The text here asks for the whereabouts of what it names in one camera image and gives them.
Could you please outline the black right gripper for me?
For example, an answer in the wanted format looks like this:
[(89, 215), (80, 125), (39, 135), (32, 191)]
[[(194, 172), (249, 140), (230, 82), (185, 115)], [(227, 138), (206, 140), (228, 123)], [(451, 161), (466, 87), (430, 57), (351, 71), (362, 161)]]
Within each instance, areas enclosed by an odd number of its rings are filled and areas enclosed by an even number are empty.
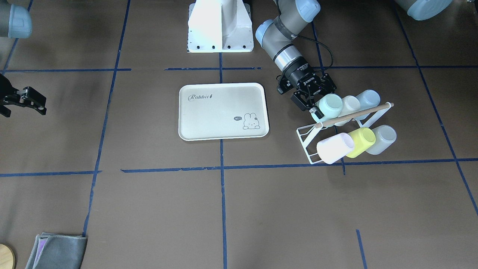
[(4, 76), (0, 75), (0, 114), (5, 117), (10, 117), (11, 110), (6, 105), (16, 105), (22, 107), (29, 107), (41, 115), (46, 115), (46, 97), (39, 93), (33, 87), (27, 86), (19, 90), (12, 86), (10, 81)]

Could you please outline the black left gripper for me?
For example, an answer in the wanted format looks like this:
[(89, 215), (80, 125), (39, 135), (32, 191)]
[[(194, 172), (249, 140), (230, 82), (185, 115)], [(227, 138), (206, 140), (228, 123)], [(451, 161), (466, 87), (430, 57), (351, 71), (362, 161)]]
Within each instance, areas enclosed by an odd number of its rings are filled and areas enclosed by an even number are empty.
[(301, 111), (309, 111), (317, 119), (323, 119), (324, 113), (315, 101), (335, 93), (337, 87), (328, 73), (320, 75), (306, 62), (292, 62), (282, 70), (277, 92), (285, 94), (292, 89), (296, 92), (291, 95), (291, 100)]

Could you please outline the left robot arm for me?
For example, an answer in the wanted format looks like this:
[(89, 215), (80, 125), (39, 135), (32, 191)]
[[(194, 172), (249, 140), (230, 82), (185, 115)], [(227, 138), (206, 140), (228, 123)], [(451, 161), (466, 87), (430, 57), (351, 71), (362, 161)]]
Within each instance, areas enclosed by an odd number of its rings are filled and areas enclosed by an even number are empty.
[(328, 74), (317, 71), (294, 46), (293, 40), (320, 12), (317, 0), (277, 0), (279, 15), (258, 26), (255, 37), (282, 72), (277, 91), (285, 94), (295, 89), (291, 99), (301, 111), (309, 111), (317, 120), (325, 118), (315, 97), (334, 93), (336, 85)]

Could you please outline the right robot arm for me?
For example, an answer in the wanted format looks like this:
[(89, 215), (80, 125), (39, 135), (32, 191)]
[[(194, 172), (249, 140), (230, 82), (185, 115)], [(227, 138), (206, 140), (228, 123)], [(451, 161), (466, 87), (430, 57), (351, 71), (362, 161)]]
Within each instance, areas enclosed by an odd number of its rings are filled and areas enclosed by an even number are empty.
[[(32, 32), (32, 22), (29, 11), (22, 6), (10, 4), (2, 0), (0, 4), (0, 34), (7, 38), (29, 38)], [(33, 87), (16, 89), (10, 81), (0, 75), (0, 114), (6, 118), (11, 116), (7, 105), (16, 105), (36, 110), (41, 115), (46, 115), (46, 97)]]

